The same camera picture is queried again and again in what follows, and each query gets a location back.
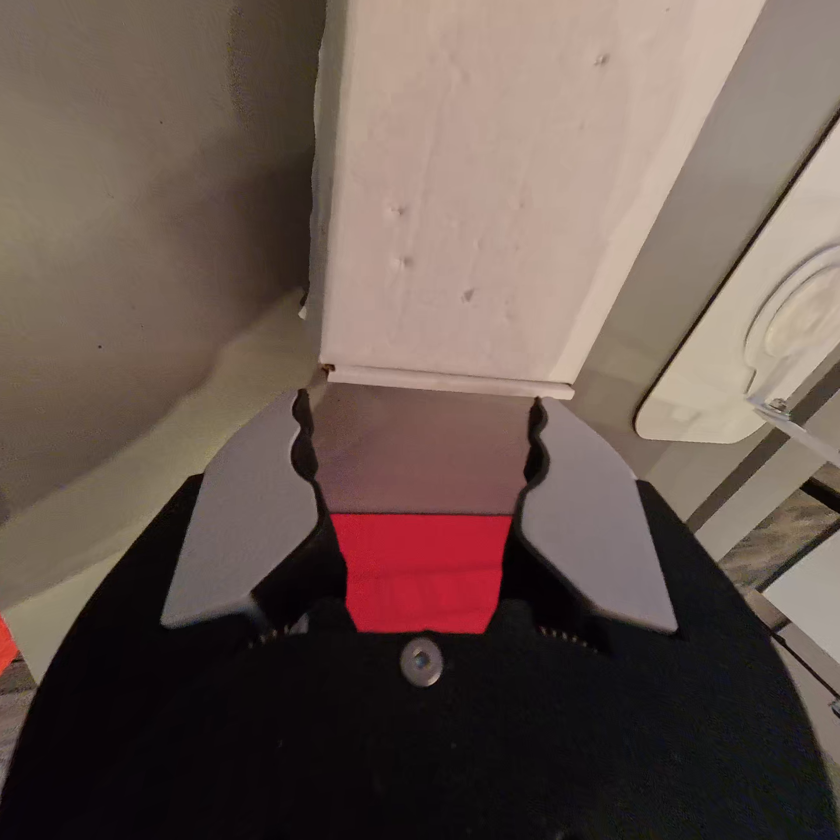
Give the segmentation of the white rounded board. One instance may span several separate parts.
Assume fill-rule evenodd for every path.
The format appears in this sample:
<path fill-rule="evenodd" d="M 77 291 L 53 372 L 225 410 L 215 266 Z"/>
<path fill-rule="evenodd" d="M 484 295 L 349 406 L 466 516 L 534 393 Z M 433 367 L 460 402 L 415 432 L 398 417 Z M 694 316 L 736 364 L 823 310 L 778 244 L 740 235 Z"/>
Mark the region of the white rounded board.
<path fill-rule="evenodd" d="M 776 285 L 817 250 L 839 246 L 839 125 L 808 157 L 637 410 L 647 440 L 729 445 L 766 424 L 747 404 L 747 331 Z"/>

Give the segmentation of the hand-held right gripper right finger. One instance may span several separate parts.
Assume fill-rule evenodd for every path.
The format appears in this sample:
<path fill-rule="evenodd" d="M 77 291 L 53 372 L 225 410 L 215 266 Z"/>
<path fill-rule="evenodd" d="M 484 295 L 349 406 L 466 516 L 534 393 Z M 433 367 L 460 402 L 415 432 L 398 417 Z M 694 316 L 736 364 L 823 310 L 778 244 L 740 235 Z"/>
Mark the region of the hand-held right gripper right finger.
<path fill-rule="evenodd" d="M 634 472 L 561 401 L 540 397 L 534 409 L 529 441 L 540 465 L 519 502 L 523 541 L 595 614 L 675 634 Z"/>

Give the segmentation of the grey metal frame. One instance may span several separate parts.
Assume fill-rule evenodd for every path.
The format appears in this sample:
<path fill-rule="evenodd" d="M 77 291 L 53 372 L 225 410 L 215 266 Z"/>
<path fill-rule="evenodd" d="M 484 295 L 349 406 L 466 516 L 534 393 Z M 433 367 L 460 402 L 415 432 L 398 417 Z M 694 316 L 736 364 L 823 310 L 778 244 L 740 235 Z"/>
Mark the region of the grey metal frame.
<path fill-rule="evenodd" d="M 697 537 L 838 716 L 838 367 L 694 515 Z"/>

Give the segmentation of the red cube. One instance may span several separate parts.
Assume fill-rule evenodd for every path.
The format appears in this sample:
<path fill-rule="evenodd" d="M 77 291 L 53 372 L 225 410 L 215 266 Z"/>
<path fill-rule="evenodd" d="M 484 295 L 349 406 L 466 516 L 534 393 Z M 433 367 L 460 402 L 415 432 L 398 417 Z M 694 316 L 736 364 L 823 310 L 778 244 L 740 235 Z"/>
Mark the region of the red cube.
<path fill-rule="evenodd" d="M 335 513 L 346 604 L 366 634 L 483 634 L 511 516 Z"/>

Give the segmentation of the white cardboard box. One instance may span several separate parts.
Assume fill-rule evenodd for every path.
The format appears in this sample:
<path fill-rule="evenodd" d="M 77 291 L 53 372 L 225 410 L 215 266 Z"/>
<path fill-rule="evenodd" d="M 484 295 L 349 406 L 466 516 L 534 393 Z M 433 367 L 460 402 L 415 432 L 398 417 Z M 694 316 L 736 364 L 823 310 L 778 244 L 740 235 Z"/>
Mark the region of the white cardboard box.
<path fill-rule="evenodd" d="M 2 618 L 36 672 L 182 481 L 340 364 L 581 364 L 765 2 L 2 2 Z"/>

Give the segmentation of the metal bracket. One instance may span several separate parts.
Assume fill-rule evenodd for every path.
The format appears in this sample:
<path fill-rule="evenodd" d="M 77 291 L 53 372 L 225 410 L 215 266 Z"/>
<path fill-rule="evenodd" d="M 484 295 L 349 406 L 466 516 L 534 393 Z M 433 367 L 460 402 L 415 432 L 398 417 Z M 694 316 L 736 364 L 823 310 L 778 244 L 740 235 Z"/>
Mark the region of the metal bracket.
<path fill-rule="evenodd" d="M 753 395 L 747 398 L 747 404 L 765 423 L 775 427 L 787 438 L 806 448 L 823 463 L 830 463 L 837 468 L 839 467 L 838 449 L 794 422 L 785 401 L 776 398 L 769 402 L 763 402 Z"/>

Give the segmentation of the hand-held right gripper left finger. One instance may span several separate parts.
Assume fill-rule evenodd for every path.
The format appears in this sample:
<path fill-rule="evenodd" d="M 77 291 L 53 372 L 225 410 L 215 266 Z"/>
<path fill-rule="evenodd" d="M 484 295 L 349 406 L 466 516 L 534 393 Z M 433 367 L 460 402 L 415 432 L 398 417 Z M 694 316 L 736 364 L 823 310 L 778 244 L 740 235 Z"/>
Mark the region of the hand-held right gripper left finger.
<path fill-rule="evenodd" d="M 316 481 L 306 390 L 287 392 L 207 465 L 161 624 L 241 615 L 291 627 L 329 596 L 329 513 Z"/>

